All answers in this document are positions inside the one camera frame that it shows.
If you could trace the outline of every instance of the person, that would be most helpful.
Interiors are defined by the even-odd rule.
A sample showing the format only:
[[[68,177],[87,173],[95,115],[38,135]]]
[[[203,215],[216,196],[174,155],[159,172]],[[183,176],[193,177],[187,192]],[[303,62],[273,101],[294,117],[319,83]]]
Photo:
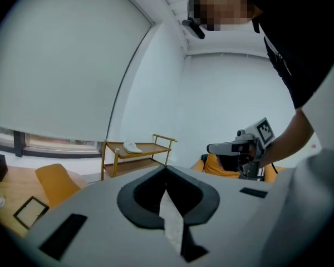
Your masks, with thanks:
[[[334,0],[189,0],[188,9],[188,20],[208,31],[252,21],[260,33],[261,26],[268,57],[289,90],[295,114],[260,166],[299,151],[313,135],[302,107],[334,63]]]

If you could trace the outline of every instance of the black shirt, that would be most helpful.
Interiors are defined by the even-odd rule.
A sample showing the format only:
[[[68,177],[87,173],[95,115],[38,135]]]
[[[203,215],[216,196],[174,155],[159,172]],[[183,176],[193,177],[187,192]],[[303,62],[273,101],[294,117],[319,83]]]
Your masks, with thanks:
[[[334,63],[334,0],[249,0],[263,13],[253,19],[284,61],[266,45],[295,108],[318,89]]]

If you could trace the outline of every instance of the window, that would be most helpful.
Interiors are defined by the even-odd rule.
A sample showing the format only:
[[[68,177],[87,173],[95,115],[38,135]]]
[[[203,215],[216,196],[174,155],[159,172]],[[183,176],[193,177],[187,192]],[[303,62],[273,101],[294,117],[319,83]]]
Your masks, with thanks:
[[[26,134],[26,146],[57,151],[99,151],[96,141],[63,140]]]
[[[13,131],[0,127],[0,144],[13,145]]]

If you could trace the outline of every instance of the ceiling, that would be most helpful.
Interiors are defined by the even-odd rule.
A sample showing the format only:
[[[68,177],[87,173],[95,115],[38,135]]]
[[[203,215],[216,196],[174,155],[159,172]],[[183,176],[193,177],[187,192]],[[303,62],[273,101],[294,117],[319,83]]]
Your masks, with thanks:
[[[267,57],[264,34],[255,33],[252,23],[234,26],[222,32],[205,33],[204,39],[193,37],[182,25],[187,19],[188,0],[132,0],[155,23],[165,22],[186,55],[202,53],[244,53]]]

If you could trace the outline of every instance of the wooden table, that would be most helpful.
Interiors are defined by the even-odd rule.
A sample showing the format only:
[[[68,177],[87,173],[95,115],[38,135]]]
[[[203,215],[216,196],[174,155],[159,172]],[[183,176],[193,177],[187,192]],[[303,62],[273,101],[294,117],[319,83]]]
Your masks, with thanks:
[[[0,207],[0,223],[22,237],[26,235],[27,229],[13,217],[13,214],[31,196],[36,197],[48,206],[47,196],[36,177],[35,170],[8,166],[8,171],[3,181],[0,182],[1,192],[5,198],[5,206]],[[68,174],[80,188],[88,185],[77,173],[68,171]]]
[[[138,142],[136,143],[136,146],[138,149],[142,151],[140,154],[130,154],[126,152],[126,150],[123,147],[123,142],[104,142],[103,144],[103,149],[102,149],[102,159],[101,159],[101,181],[104,180],[104,170],[107,172],[109,177],[117,177],[126,173],[130,173],[132,171],[144,169],[147,167],[152,167],[152,166],[159,166],[159,165],[167,165],[168,163],[168,157],[169,153],[172,150],[172,142],[177,140],[171,139],[169,137],[165,136],[160,136],[153,134],[153,136],[156,137],[155,143],[146,143],[146,142]],[[157,138],[169,140],[169,147],[165,147],[162,145],[157,144]],[[105,164],[104,163],[104,158],[105,158],[105,150],[106,147],[108,147],[112,152],[114,152],[115,157],[114,157],[114,163],[112,164]],[[167,152],[167,157],[166,157],[166,162],[165,164],[158,162],[154,160],[154,155],[155,154],[161,154],[163,152]],[[119,159],[132,159],[136,157],[143,157],[143,156],[149,156],[151,155],[151,158],[148,159],[141,159],[141,160],[135,160],[135,161],[130,161],[130,162],[123,162],[119,163],[117,165]]]

